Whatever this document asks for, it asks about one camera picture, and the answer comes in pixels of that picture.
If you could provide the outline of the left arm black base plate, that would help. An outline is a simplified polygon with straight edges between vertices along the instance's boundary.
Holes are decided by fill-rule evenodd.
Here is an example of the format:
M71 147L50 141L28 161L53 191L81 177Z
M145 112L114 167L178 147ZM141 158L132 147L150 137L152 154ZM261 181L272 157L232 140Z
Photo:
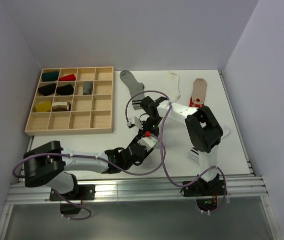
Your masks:
M95 198L94 184L81 184L78 188L76 193L66 193L62 196L69 201L91 201Z

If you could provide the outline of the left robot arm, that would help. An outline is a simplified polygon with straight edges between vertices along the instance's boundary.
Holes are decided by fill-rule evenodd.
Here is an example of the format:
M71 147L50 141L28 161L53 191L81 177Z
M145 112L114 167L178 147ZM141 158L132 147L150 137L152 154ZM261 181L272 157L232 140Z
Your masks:
M156 143L156 138L149 136L133 140L126 148L75 152L63 148L59 141L54 140L25 153L25 186L49 186L66 199L73 200L78 196L79 187L72 171L110 175L126 172L133 165L143 163Z

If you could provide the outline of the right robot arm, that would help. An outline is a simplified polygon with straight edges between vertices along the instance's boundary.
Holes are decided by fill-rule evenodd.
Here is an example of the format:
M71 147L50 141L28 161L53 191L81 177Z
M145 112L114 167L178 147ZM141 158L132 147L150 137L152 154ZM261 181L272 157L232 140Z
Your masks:
M201 171L198 189L204 195L211 194L219 181L217 149L223 136L223 129L211 109L172 103L166 97L153 100L149 96L141 101L140 107L149 115L147 121L151 125L162 123L160 134L167 118L186 126Z

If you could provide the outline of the plain white sock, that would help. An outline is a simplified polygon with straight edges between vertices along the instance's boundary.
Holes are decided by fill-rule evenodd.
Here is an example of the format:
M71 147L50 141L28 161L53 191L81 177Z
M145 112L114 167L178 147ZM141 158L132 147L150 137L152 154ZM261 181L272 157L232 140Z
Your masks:
M180 98L180 90L179 90L179 80L180 77L178 74L172 71L167 71L166 77L164 78L164 82L162 84L162 92L165 93L172 103L175 103Z

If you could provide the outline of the dark grey sock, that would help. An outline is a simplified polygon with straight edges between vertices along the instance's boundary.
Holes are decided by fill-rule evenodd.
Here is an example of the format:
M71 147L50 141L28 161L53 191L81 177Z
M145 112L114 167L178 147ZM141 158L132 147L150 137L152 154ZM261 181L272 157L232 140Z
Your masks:
M88 81L84 83L83 95L91 95L93 91L93 83Z

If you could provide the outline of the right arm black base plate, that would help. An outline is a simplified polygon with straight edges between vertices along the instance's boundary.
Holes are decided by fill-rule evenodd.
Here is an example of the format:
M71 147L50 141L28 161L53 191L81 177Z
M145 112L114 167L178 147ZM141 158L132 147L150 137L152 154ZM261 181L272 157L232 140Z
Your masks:
M226 188L223 180L212 180L206 182L203 179L199 179L192 185L183 188L180 193L184 197L213 197L223 196Z

